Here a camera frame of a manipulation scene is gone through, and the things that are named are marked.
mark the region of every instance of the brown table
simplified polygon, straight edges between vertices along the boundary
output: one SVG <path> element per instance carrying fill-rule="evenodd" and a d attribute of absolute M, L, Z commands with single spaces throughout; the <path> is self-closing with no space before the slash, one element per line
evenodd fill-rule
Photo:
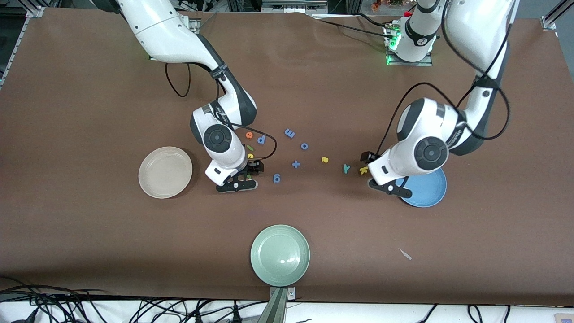
<path fill-rule="evenodd" d="M 311 246 L 296 284 L 306 301 L 572 304 L 574 86 L 537 20 L 518 20 L 510 37 L 508 131 L 451 156 L 446 197 L 429 209 L 368 189 L 358 158 L 411 85 L 466 91 L 473 72 L 443 40 L 433 67 L 413 68 L 386 66 L 378 36 L 302 14 L 218 14 L 201 32 L 255 99 L 253 126 L 278 139 L 259 188 L 219 194 L 203 174 L 209 158 L 188 124 L 215 98 L 207 73 L 192 67 L 179 98 L 119 15 L 47 9 L 0 91 L 1 274 L 112 294 L 265 299 L 249 249 L 263 228 L 288 224 Z M 185 65 L 170 71 L 184 88 Z M 409 100 L 423 95 L 439 99 L 419 89 Z M 272 148 L 246 143 L 256 156 Z M 139 164 L 167 145 L 189 152 L 193 178 L 178 197 L 153 199 Z"/>

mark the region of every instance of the blue plate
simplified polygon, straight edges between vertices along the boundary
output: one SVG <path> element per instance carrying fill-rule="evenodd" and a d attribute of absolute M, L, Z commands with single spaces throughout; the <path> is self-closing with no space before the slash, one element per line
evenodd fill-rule
<path fill-rule="evenodd" d="M 397 179 L 397 185 L 402 185 L 402 178 Z M 406 203 L 416 207 L 431 207 L 439 203 L 447 193 L 447 177 L 442 169 L 430 174 L 409 177 L 405 188 L 413 192 L 410 198 L 402 198 Z"/>

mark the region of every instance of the green plate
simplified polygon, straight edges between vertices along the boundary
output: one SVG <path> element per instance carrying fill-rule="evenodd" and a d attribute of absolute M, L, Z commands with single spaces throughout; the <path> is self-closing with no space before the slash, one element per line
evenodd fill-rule
<path fill-rule="evenodd" d="M 292 226 L 272 225 L 261 231 L 251 246 L 251 266 L 265 283 L 295 284 L 307 271 L 311 252 L 307 240 Z"/>

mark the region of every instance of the beige plate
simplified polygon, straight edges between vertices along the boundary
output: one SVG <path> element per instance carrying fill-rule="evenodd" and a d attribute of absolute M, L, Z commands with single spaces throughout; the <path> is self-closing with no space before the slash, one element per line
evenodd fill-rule
<path fill-rule="evenodd" d="M 155 198 L 170 198 L 189 183 L 193 165 L 189 156 L 176 147 L 162 147 L 145 157 L 139 167 L 139 185 Z"/>

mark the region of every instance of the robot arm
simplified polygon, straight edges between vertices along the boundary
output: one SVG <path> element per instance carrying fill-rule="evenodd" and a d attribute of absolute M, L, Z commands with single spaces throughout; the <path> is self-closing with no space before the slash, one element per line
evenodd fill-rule
<path fill-rule="evenodd" d="M 245 168 L 241 141 L 232 129 L 250 125 L 257 107 L 213 46 L 185 27 L 169 0 L 118 0 L 119 9 L 149 56 L 166 63 L 191 63 L 208 71 L 224 96 L 195 110 L 189 126 L 212 158 L 205 174 L 217 185 Z"/>
<path fill-rule="evenodd" d="M 488 69 L 503 44 L 511 1 L 460 1 L 449 9 L 448 34 L 455 47 L 482 71 Z M 488 71 L 488 78 L 476 72 L 475 88 L 459 115 L 452 106 L 422 98 L 403 111 L 397 126 L 399 142 L 379 156 L 363 156 L 379 186 L 393 193 L 396 179 L 436 171 L 446 163 L 448 153 L 465 155 L 478 149 L 486 134 L 488 115 L 507 59 L 507 45 Z"/>

